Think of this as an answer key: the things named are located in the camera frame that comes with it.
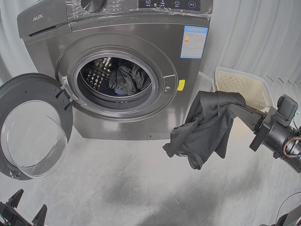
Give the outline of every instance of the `washing machine door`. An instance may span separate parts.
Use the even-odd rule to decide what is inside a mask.
[[[42,178],[62,162],[73,124],[69,96],[55,79],[30,73],[0,87],[0,171]]]

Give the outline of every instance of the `aux logo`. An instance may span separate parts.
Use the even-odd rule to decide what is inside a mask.
[[[34,18],[33,18],[33,22],[34,22],[35,20],[38,20],[38,19],[40,19],[41,17],[43,17],[42,15],[43,15],[43,14],[41,14],[41,15],[39,15],[39,16],[37,16],[37,17],[34,17]]]

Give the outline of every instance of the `gray washing machine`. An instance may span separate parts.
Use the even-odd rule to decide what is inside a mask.
[[[2,173],[20,180],[42,177],[64,154],[47,154],[48,165],[44,161],[38,169],[43,160],[27,171],[30,166],[16,165],[4,144],[21,111],[51,118],[66,136],[63,144],[72,125],[84,138],[170,138],[188,109],[212,5],[213,0],[40,0],[19,14],[19,35],[39,74],[20,75],[0,88]],[[133,93],[112,88],[111,76],[121,66],[130,79],[138,68],[140,81],[148,83],[137,83]]]

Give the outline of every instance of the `door hinge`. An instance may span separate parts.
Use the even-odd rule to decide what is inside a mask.
[[[67,92],[67,94],[69,95],[69,102],[78,100],[78,98],[73,94],[72,89],[70,88],[67,76],[63,76],[61,82],[62,86],[60,87],[60,89]]]

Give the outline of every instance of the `tile floor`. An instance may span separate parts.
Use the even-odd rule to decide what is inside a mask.
[[[194,95],[211,83],[200,73]],[[301,105],[301,86],[267,83],[274,103],[286,93]],[[90,140],[73,129],[65,159],[50,176],[17,181],[0,174],[0,200],[23,188],[19,213],[31,221],[46,204],[48,226],[271,225],[281,203],[301,191],[301,175],[264,146],[249,149],[253,138],[231,133],[226,158],[213,153],[195,171],[186,158],[166,155],[167,140]],[[300,194],[290,198],[280,215],[300,201]]]

